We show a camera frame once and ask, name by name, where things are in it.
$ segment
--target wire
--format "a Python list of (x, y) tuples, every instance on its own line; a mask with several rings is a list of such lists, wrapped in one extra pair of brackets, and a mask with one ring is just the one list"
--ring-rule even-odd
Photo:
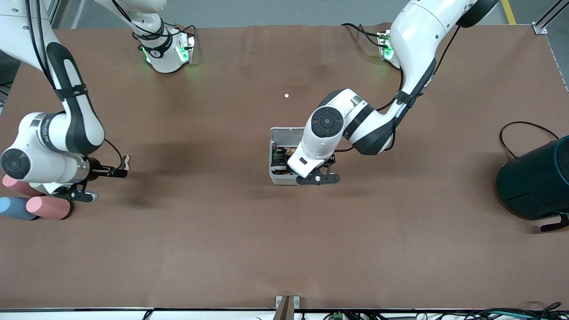
[(527, 122), (527, 121), (514, 121), (514, 122), (510, 122), (506, 125), (504, 125), (502, 127), (502, 129), (500, 130), (500, 133), (498, 135), (498, 138), (500, 139), (500, 144), (502, 145), (502, 147), (514, 158), (517, 159), (519, 158), (518, 156), (516, 156), (511, 150), (510, 148), (508, 148), (508, 146), (506, 146), (506, 143), (504, 142), (504, 130), (509, 127), (510, 125), (513, 124), (526, 124), (526, 125), (531, 125), (531, 126), (535, 126), (536, 128), (540, 128), (543, 131), (546, 131), (547, 133), (551, 134), (555, 139), (559, 139), (559, 137), (553, 133), (551, 130), (549, 130), (548, 128), (544, 127), (544, 126), (540, 126), (538, 124), (535, 124), (533, 122)]
[(395, 129), (395, 123), (397, 122), (398, 118), (394, 118), (393, 120), (393, 128), (391, 130), (391, 132), (393, 133), (393, 138), (391, 138), (391, 145), (389, 145), (389, 147), (385, 148), (384, 151), (389, 151), (391, 149), (393, 149), (393, 146), (395, 146), (395, 133), (397, 132), (397, 130)]
[(36, 15), (38, 15), (39, 43), (42, 46), (41, 52), (43, 53), (42, 62), (45, 64), (44, 68), (46, 69), (46, 73), (47, 73), (46, 76), (48, 77), (48, 79), (50, 79), (52, 87), (54, 87), (53, 80), (51, 78), (50, 64), (49, 64), (49, 61), (47, 60), (46, 43), (43, 39), (42, 13), (40, 11), (39, 2), (40, 2), (40, 0), (36, 0)]
[(334, 150), (334, 152), (335, 152), (335, 153), (348, 152), (348, 151), (350, 151), (350, 150), (352, 150), (352, 149), (354, 149), (354, 147), (350, 147), (350, 148), (347, 148), (347, 149), (336, 149), (336, 150)]
[(436, 65), (435, 72), (432, 73), (433, 75), (435, 75), (436, 72), (437, 72), (437, 70), (439, 70), (440, 64), (441, 64), (441, 62), (443, 62), (444, 56), (447, 54), (447, 50), (448, 50), (448, 48), (451, 46), (451, 43), (452, 43), (452, 41), (455, 39), (456, 34), (459, 32), (459, 30), (460, 30), (460, 26), (458, 26), (458, 27), (456, 28), (455, 33), (452, 35), (451, 40), (448, 42), (447, 47), (446, 47), (446, 48), (444, 49), (444, 51), (443, 51), (443, 55), (440, 56), (439, 64)]
[(379, 44), (376, 43), (374, 40), (372, 40), (369, 36), (375, 36), (377, 38), (379, 38), (380, 36), (378, 34), (374, 34), (371, 32), (367, 32), (365, 31), (364, 27), (360, 24), (359, 26), (356, 27), (355, 24), (353, 23), (343, 23), (341, 24), (344, 27), (352, 27), (354, 29), (356, 29), (357, 31), (359, 31), (360, 33), (363, 33), (365, 35), (365, 37), (371, 42), (373, 43), (376, 47), (380, 47), (380, 48), (388, 48), (388, 46), (384, 45), (384, 44)]
[(428, 320), (428, 313), (426, 313), (426, 312), (416, 314), (416, 315), (415, 315), (415, 320), (419, 320), (419, 315), (420, 315), (420, 314), (424, 314), (425, 317), (426, 317), (425, 320)]
[(142, 317), (142, 320), (148, 320), (150, 319), (150, 316), (152, 315), (152, 313), (154, 313), (154, 310), (147, 310), (144, 313), (144, 316)]
[[(32, 40), (32, 46), (34, 47), (34, 52), (36, 54), (36, 58), (38, 60), (38, 63), (43, 71), (43, 74), (46, 76), (47, 80), (50, 82), (51, 87), (53, 89), (55, 89), (55, 86), (53, 84), (53, 80), (51, 79), (51, 75), (47, 72), (45, 66), (43, 65), (42, 62), (42, 56), (40, 56), (39, 51), (38, 51), (38, 44), (36, 43), (36, 39), (35, 39), (35, 33), (34, 33), (34, 24), (32, 22), (32, 12), (31, 12), (31, 7), (30, 7), (30, 1), (25, 1), (26, 3), (26, 14), (28, 15), (27, 17), (27, 21), (29, 24), (29, 30), (30, 30), (30, 37)], [(38, 16), (38, 23), (41, 24), (41, 18), (40, 16)]]
[[(401, 74), (401, 77), (399, 80), (399, 89), (397, 89), (397, 91), (401, 91), (401, 89), (403, 89), (403, 68), (399, 69), (399, 73)], [(395, 98), (393, 98), (391, 101), (389, 101), (386, 105), (382, 106), (381, 108), (376, 109), (376, 111), (384, 110), (387, 107), (389, 107), (391, 104), (393, 104), (394, 102), (395, 102)]]
[(361, 32), (361, 33), (365, 33), (371, 36), (377, 36), (377, 34), (371, 33), (371, 32), (367, 32), (364, 30), (364, 28), (362, 27), (362, 25), (360, 24), (360, 26), (356, 26), (353, 23), (342, 23), (341, 26), (343, 27), (352, 27), (354, 29), (356, 29), (357, 31)]
[[(189, 28), (192, 28), (192, 27), (193, 27), (193, 29), (194, 29), (194, 32), (197, 33), (197, 28), (196, 28), (196, 26), (194, 26), (193, 24), (191, 24), (191, 25), (187, 26), (186, 28), (184, 28), (183, 30), (179, 30), (178, 32), (173, 33), (173, 34), (171, 34), (171, 33), (169, 33), (169, 32), (168, 32), (168, 34), (157, 34), (157, 33), (155, 33), (155, 32), (145, 30), (144, 28), (141, 28), (141, 27), (137, 26), (136, 24), (133, 24), (133, 20), (130, 19), (129, 15), (126, 13), (125, 9), (123, 9), (123, 8), (117, 3), (116, 0), (111, 0), (111, 1), (113, 2), (114, 6), (117, 8), (118, 12), (119, 12), (123, 17), (125, 17), (125, 19), (128, 20), (128, 22), (130, 22), (131, 25), (133, 25), (133, 26), (136, 27), (137, 29), (139, 29), (139, 30), (141, 30), (141, 31), (144, 31), (144, 32), (146, 32), (146, 33), (149, 33), (149, 34), (151, 34), (151, 35), (168, 37), (168, 36), (173, 36), (173, 35), (181, 34), (181, 33), (185, 32), (186, 30), (188, 30)], [(172, 27), (176, 27), (175, 25), (169, 24), (169, 23), (166, 23), (166, 22), (164, 22), (164, 24), (167, 24), (167, 25), (172, 26)]]
[(119, 169), (120, 167), (122, 167), (124, 165), (124, 160), (122, 159), (122, 153), (120, 151), (118, 151), (118, 148), (115, 147), (114, 144), (112, 142), (110, 142), (109, 140), (105, 139), (105, 142), (108, 143), (111, 147), (113, 147), (114, 151), (117, 152), (118, 157), (121, 159), (121, 164), (113, 170), (113, 171), (116, 171), (117, 169)]
[(557, 309), (561, 306), (561, 302), (554, 302), (551, 305), (548, 305), (545, 309), (543, 309), (543, 312), (541, 312), (541, 314), (538, 316), (537, 320), (541, 320), (545, 315), (549, 315), (549, 318), (551, 319), (551, 311), (554, 309)]

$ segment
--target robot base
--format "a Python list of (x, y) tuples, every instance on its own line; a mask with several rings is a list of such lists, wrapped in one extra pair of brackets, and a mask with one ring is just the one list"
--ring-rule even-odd
[(147, 52), (144, 47), (142, 51), (146, 55), (146, 61), (160, 73), (171, 73), (180, 69), (186, 63), (192, 63), (193, 49), (195, 47), (195, 35), (186, 32), (180, 32), (177, 28), (167, 27), (172, 34), (172, 44), (170, 48), (164, 52), (161, 58), (156, 58), (159, 52), (150, 50)]

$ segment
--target blue foam roller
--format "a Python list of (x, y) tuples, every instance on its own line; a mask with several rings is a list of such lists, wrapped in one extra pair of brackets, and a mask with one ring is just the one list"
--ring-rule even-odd
[(0, 198), (0, 215), (9, 216), (21, 220), (32, 220), (37, 216), (26, 210), (27, 198), (17, 196), (5, 196)]

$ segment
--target pink foam roller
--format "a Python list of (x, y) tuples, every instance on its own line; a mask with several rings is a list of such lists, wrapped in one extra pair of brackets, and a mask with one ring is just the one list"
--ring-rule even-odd
[(36, 196), (28, 200), (26, 210), (45, 219), (60, 220), (69, 214), (71, 204), (65, 199)]
[(13, 190), (13, 191), (16, 191), (16, 192), (19, 192), (23, 195), (27, 195), (27, 196), (40, 196), (40, 195), (42, 195), (41, 192), (30, 187), (29, 183), (18, 181), (9, 175), (4, 176), (4, 178), (2, 179), (2, 184), (6, 188)]

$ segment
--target brown table surface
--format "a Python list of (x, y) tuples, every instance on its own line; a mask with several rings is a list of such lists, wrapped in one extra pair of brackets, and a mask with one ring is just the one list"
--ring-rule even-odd
[[(494, 193), (505, 123), (569, 131), (569, 96), (530, 26), (461, 30), (395, 148), (338, 155), (341, 183), (320, 187), (271, 183), (269, 129), (303, 126), (339, 88), (389, 101), (399, 72), (362, 36), (203, 29), (197, 64), (164, 75), (129, 30), (57, 34), (132, 170), (92, 182), (100, 200), (67, 220), (0, 218), (0, 307), (265, 307), (281, 294), (310, 308), (569, 306), (569, 233), (531, 234)], [(58, 110), (23, 65), (1, 150), (25, 114)], [(521, 153), (548, 136), (514, 126), (505, 139)], [(93, 156), (118, 162), (106, 145)]]

